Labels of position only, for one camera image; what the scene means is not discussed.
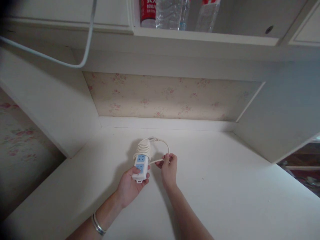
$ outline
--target person's right hand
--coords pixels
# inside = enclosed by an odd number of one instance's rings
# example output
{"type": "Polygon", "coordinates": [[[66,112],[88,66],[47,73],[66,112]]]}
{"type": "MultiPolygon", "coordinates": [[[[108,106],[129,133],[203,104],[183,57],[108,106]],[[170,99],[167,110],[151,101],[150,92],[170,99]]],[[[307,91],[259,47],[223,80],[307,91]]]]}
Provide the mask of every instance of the person's right hand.
{"type": "Polygon", "coordinates": [[[178,158],[173,153],[166,154],[162,157],[164,161],[155,164],[161,169],[162,183],[165,189],[171,189],[177,186],[177,161],[178,158]]]}

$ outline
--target shelf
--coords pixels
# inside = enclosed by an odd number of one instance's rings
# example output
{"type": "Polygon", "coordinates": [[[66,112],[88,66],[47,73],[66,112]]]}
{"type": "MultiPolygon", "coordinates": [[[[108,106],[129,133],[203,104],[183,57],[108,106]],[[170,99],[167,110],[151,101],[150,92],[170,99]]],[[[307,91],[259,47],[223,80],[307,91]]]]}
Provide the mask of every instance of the shelf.
{"type": "Polygon", "coordinates": [[[320,47],[320,1],[314,2],[315,0],[312,0],[306,5],[306,10],[304,12],[308,13],[308,15],[293,34],[289,41],[290,45],[320,47]]]}
{"type": "Polygon", "coordinates": [[[306,0],[292,1],[221,1],[213,33],[195,32],[201,1],[191,1],[187,31],[140,27],[140,0],[132,1],[135,36],[184,39],[235,44],[276,46],[299,14],[306,0]],[[268,27],[274,26],[267,35],[268,27]]]}
{"type": "MultiPolygon", "coordinates": [[[[4,223],[14,222],[15,233],[24,239],[65,239],[117,188],[123,172],[133,166],[137,144],[151,135],[164,139],[178,155],[179,188],[216,239],[280,239],[292,229],[299,229],[300,239],[319,236],[318,197],[241,139],[223,132],[165,129],[102,128],[4,223]]],[[[167,151],[161,143],[153,150],[152,159],[167,151]]],[[[161,172],[153,165],[149,184],[105,238],[176,239],[178,225],[172,226],[164,192],[161,172]],[[144,220],[143,231],[132,216],[144,220]]]]}

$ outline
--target blue outlet panel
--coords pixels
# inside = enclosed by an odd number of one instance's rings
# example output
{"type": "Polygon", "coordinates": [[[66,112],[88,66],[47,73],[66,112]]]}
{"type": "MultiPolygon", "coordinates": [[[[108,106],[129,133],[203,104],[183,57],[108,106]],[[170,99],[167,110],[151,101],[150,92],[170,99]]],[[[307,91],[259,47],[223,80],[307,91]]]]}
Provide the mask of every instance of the blue outlet panel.
{"type": "Polygon", "coordinates": [[[140,173],[143,172],[143,166],[144,166],[144,164],[136,164],[136,168],[140,169],[140,173]]]}
{"type": "Polygon", "coordinates": [[[146,158],[146,155],[140,154],[137,156],[137,162],[144,162],[145,158],[146,158]]]}

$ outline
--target person's left hand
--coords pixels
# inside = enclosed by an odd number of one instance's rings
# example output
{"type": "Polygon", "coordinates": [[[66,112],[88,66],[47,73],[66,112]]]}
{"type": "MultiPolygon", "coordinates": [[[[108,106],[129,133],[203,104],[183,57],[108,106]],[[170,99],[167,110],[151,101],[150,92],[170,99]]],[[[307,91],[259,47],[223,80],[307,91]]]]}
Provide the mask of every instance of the person's left hand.
{"type": "Polygon", "coordinates": [[[137,183],[132,179],[132,175],[134,173],[139,173],[140,170],[133,166],[128,171],[126,171],[119,182],[117,194],[119,195],[119,199],[121,202],[121,207],[125,208],[128,206],[139,194],[139,192],[143,189],[143,187],[148,184],[150,174],[147,173],[147,179],[142,183],[137,183]]]}

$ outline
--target hand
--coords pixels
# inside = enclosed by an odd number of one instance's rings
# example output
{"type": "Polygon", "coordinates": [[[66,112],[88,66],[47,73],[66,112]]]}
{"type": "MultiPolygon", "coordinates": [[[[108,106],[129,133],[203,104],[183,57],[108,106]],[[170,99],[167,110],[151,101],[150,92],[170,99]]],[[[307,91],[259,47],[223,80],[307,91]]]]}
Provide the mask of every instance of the hand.
{"type": "Polygon", "coordinates": [[[161,169],[162,183],[164,188],[168,190],[177,186],[176,175],[178,158],[173,153],[167,153],[162,158],[164,158],[164,161],[155,162],[155,164],[161,169]]]}
{"type": "Polygon", "coordinates": [[[120,204],[122,208],[128,206],[139,194],[145,185],[149,182],[150,174],[147,173],[147,179],[142,183],[137,183],[132,179],[134,173],[139,173],[140,170],[133,166],[128,171],[126,171],[119,182],[118,189],[116,193],[119,195],[120,204]]]}

